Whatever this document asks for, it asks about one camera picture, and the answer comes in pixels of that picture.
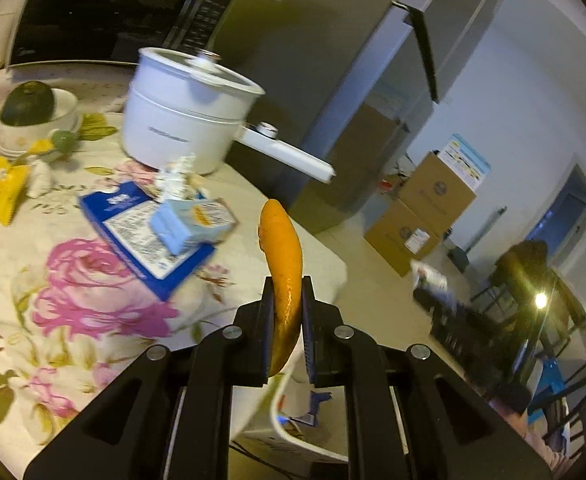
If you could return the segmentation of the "blue package in bin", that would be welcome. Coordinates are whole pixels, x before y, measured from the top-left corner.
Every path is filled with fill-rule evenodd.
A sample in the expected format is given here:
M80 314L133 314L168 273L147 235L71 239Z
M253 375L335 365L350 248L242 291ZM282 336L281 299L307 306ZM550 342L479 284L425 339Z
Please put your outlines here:
M333 398L331 392L317 392L312 391L309 395L309 408L308 411L301 416L290 417L285 415L278 415L277 421L284 425L286 422L299 422L300 424L308 427L317 427L319 425L318 414L320 405L323 402L330 401Z

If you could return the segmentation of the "dark dining chair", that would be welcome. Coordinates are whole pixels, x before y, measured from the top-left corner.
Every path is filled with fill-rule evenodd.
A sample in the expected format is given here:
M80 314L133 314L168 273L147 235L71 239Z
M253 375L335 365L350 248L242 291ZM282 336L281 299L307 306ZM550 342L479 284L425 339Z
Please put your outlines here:
M496 261L482 290L471 298L471 309L483 323L486 344L478 348L471 380L489 394L505 393L521 405L533 391L526 382L537 361L558 358L559 345L572 330L586 328L586 312L556 271L547 266L543 240L523 240Z

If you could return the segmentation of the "crumpled white tissue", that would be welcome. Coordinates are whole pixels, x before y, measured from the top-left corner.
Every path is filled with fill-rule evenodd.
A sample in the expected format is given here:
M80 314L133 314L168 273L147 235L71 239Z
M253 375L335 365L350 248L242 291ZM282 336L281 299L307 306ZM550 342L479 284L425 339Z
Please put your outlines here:
M154 179L159 203L166 200L204 200L208 197L204 179L194 170L196 161L197 156L189 154L159 170Z

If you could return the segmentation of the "floral tablecloth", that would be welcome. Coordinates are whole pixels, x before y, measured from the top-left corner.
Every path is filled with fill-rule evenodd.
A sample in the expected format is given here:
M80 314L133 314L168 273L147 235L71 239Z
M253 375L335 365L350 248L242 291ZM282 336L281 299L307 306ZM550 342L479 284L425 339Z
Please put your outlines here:
M151 292L99 237L84 194L153 171L115 133L97 132L52 168L50 191L0 223L0 445L27 453L48 443L152 344L197 344L263 286L257 226L265 198L235 170L205 181L238 229L169 299Z

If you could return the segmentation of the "black microwave oven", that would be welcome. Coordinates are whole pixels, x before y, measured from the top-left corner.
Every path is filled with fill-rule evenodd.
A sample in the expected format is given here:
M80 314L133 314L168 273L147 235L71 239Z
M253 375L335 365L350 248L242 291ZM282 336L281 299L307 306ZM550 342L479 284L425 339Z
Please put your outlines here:
M0 0L0 68L208 48L233 0Z

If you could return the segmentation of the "garlic bulb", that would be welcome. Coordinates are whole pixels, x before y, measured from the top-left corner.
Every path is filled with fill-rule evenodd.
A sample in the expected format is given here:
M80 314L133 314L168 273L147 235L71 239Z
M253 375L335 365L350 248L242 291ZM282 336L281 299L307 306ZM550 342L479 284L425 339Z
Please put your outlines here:
M26 196L39 198L48 194L54 185L51 167L41 159L33 158L28 164L29 174L26 184Z

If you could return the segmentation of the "white electric cooking pot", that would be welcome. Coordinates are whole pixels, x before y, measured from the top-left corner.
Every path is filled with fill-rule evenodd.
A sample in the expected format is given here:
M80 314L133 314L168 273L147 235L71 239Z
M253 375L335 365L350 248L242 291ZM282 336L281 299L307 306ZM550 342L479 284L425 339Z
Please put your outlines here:
M122 149L140 164L162 169L182 156L194 157L194 171L211 174L235 143L328 183L333 167L278 139L268 122L247 122L265 94L259 84L218 62L196 55L145 47L130 81L122 120Z

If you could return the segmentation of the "cardboard box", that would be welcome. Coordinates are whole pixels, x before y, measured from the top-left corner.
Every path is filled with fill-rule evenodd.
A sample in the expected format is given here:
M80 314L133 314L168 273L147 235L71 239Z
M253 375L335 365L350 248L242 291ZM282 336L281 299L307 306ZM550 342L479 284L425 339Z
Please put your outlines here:
M441 235L401 200L392 200L365 240L399 276L405 276L413 260L421 261L440 244Z
M476 193L429 153L399 190L399 199L443 235L476 199Z

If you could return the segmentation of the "white plastic trash bin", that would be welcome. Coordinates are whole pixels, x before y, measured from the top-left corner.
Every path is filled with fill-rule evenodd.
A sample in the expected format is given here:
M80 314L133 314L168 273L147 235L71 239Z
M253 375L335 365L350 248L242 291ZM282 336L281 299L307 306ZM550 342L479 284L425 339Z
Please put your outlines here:
M320 405L317 427L299 422L281 425L277 421L278 415L304 415L312 391L333 395L330 401ZM344 389L317 388L310 385L302 367L290 368L269 380L265 398L235 442L307 463L345 464L348 462L348 444Z

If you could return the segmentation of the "upper cardboard box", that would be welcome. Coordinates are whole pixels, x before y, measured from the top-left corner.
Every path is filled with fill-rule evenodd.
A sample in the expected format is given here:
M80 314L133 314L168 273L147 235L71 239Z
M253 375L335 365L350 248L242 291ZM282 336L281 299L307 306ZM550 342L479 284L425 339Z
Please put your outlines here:
M443 235L476 199L476 193L429 153L399 190L399 199Z

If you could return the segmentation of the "wall poster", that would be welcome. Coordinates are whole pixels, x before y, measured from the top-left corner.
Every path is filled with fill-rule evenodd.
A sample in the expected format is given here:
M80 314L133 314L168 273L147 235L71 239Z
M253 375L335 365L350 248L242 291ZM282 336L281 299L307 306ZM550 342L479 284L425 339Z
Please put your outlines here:
M450 137L437 157L473 192L478 190L491 171L491 165L485 158L457 133Z

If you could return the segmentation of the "yellow paper packet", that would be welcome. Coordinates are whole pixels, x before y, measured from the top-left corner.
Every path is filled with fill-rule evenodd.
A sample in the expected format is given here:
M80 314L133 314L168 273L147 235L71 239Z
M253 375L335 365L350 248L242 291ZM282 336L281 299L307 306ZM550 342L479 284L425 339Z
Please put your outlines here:
M0 223L8 226L15 214L17 202L25 188L29 167L12 165L0 156Z

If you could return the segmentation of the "grey refrigerator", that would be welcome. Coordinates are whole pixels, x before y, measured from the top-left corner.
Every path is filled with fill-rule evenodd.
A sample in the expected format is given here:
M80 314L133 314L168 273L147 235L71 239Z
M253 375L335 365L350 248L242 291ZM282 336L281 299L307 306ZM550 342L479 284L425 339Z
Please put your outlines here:
M502 0L235 0L214 49L264 88L250 122L329 162L320 183L232 148L230 165L307 231L351 217L441 102Z

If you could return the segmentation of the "lower cardboard box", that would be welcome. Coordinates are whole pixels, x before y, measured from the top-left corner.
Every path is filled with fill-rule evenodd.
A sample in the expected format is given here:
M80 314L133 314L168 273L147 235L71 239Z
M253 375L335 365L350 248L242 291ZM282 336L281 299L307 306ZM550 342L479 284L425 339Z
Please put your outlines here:
M392 200L365 240L399 276L405 276L413 260L421 261L440 244L441 235L401 200Z

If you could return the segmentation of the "light blue carton box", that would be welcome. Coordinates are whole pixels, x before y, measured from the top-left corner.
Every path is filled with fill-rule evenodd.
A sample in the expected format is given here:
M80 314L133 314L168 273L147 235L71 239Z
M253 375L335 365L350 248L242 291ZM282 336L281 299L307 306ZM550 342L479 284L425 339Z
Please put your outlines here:
M165 200L151 215L154 234L173 256L201 244L218 244L238 225L223 200Z

